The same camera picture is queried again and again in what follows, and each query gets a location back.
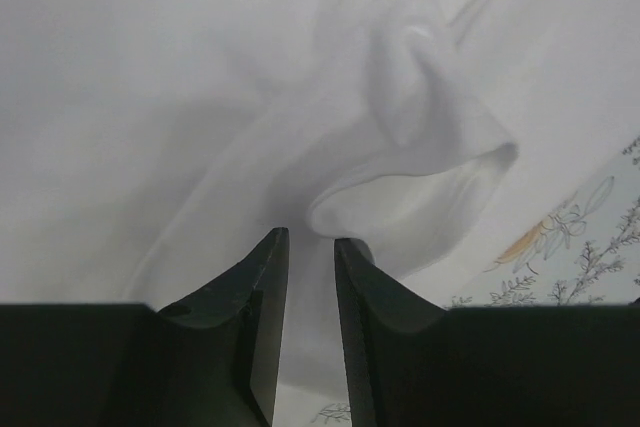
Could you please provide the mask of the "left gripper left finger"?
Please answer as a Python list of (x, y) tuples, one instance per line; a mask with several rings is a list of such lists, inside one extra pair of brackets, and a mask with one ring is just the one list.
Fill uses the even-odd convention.
[(268, 426), (289, 233), (191, 294), (144, 304), (5, 304), (5, 426)]

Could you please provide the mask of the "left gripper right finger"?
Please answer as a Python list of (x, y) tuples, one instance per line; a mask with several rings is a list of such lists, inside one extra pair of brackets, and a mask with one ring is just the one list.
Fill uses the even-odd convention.
[(334, 244), (356, 426), (635, 426), (639, 308), (442, 309)]

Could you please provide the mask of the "white t shirt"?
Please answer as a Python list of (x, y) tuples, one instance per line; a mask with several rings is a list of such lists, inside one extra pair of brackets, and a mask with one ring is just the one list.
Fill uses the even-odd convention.
[(285, 226), (336, 394), (334, 239), (445, 300), (638, 129), (639, 0), (1, 0), (1, 298), (162, 307)]

